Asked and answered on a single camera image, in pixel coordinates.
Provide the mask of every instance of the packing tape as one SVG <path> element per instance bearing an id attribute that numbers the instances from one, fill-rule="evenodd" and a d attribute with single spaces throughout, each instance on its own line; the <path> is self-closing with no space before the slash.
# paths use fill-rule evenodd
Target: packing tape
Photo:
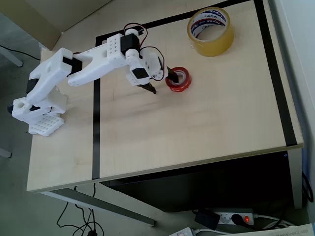
<path id="1" fill-rule="evenodd" d="M 198 39 L 205 28 L 213 25 L 225 27 L 221 35 L 214 40 Z M 187 33 L 196 51 L 206 57 L 224 53 L 232 45 L 234 39 L 230 17 L 226 11 L 218 7 L 207 7 L 194 14 L 188 22 Z"/>
<path id="2" fill-rule="evenodd" d="M 189 72 L 183 67 L 175 67 L 172 71 L 174 71 L 178 76 L 181 76 L 182 80 L 178 83 L 174 83 L 170 79 L 165 78 L 167 86 L 169 86 L 173 92 L 183 92 L 188 89 L 191 84 L 191 76 Z"/>

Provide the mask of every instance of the red tape roll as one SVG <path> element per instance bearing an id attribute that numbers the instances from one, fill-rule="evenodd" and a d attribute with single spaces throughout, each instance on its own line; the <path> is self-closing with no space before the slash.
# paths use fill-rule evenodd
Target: red tape roll
<path id="1" fill-rule="evenodd" d="M 182 92 L 188 89 L 191 84 L 191 76 L 188 71 L 183 67 L 174 67 L 172 69 L 179 77 L 182 76 L 183 79 L 179 83 L 174 83 L 168 78 L 165 78 L 165 82 L 169 88 L 174 92 Z"/>

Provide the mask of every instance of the robotic arm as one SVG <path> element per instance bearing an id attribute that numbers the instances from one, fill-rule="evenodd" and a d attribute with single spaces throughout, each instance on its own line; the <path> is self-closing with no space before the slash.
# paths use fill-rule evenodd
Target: robotic arm
<path id="1" fill-rule="evenodd" d="M 137 30 L 128 29 L 125 35 L 116 34 L 107 43 L 83 53 L 73 55 L 68 49 L 59 49 L 30 73 L 27 96 L 13 101 L 12 116 L 28 123 L 29 133 L 49 136 L 64 124 L 60 114 L 66 111 L 67 96 L 56 87 L 61 80 L 68 77 L 70 86 L 80 86 L 126 65 L 126 78 L 131 85 L 154 94 L 152 78 L 178 83 L 177 74 L 166 66 L 165 69 L 156 53 L 140 48 L 138 37 Z M 91 62 L 82 69 L 85 61 Z"/>

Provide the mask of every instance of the wooden tabletop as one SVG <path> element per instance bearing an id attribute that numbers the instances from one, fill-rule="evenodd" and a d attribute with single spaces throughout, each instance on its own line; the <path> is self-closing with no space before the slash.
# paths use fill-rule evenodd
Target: wooden tabletop
<path id="1" fill-rule="evenodd" d="M 175 93 L 165 81 L 152 81 L 154 95 L 131 86 L 124 69 L 80 87 L 65 79 L 58 85 L 69 96 L 65 124 L 49 137 L 33 136 L 27 190 L 301 148 L 268 2 L 220 2 L 113 0 L 64 32 L 53 52 L 43 51 L 42 60 L 60 47 L 82 52 L 95 47 L 95 37 L 129 22 L 154 22 L 145 46 L 159 48 L 170 68 L 185 67 L 192 83 Z M 190 45 L 187 23 L 193 13 L 181 14 L 213 4 L 229 14 L 235 39 L 228 51 L 208 58 Z"/>

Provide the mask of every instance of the black tape line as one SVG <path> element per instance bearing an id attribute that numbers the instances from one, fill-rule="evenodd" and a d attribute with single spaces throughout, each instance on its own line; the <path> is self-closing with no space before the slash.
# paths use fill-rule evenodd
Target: black tape line
<path id="1" fill-rule="evenodd" d="M 296 142 L 296 138 L 294 134 L 289 107 L 287 105 L 284 88 L 281 81 L 281 76 L 280 76 L 280 72 L 279 72 L 279 68 L 277 64 L 275 50 L 272 44 L 271 35 L 268 28 L 268 22 L 267 22 L 266 13 L 264 10 L 264 4 L 262 0 L 254 0 L 254 3 L 255 3 L 258 22 L 260 26 L 262 41 L 264 44 L 265 53 L 267 57 L 272 85 L 274 87 L 274 91 L 276 95 L 276 101 L 278 105 L 285 143 L 287 147 L 294 146 L 294 145 L 297 145 L 297 142 Z"/>
<path id="2" fill-rule="evenodd" d="M 101 45 L 101 41 L 96 41 L 95 46 Z M 100 171 L 100 78 L 94 80 L 93 96 L 93 161 L 92 179 L 99 178 Z"/>
<path id="3" fill-rule="evenodd" d="M 211 6 L 224 8 L 224 7 L 227 7 L 227 6 L 232 6 L 232 5 L 239 4 L 239 3 L 242 3 L 242 2 L 246 2 L 246 1 L 250 1 L 250 0 L 227 0 L 227 1 L 219 2 L 219 3 L 211 5 Z M 182 13 L 182 14 L 179 14 L 179 15 L 176 15 L 176 16 L 166 17 L 164 19 L 152 21 L 152 22 L 145 23 L 145 24 L 142 24 L 142 25 L 145 28 L 150 29 L 150 28 L 154 28 L 154 27 L 157 27 L 157 26 L 162 26 L 162 25 L 165 25 L 165 24 L 169 24 L 169 23 L 172 23 L 172 22 L 175 22 L 175 21 L 181 21 L 181 20 L 184 20 L 184 19 L 192 17 L 196 12 L 198 12 L 198 11 L 200 11 L 200 10 L 206 8 L 206 7 L 203 7 L 203 8 L 194 10 L 194 11 L 189 11 L 189 12 L 186 12 L 186 13 Z M 124 31 L 123 30 L 119 30 L 119 31 L 115 31 L 115 32 L 111 32 L 111 33 L 100 35 L 100 36 L 96 37 L 96 41 L 97 42 L 98 41 L 102 41 L 103 42 L 107 38 L 109 38 L 109 37 L 111 37 L 113 35 L 116 35 L 118 33 L 124 34 Z"/>

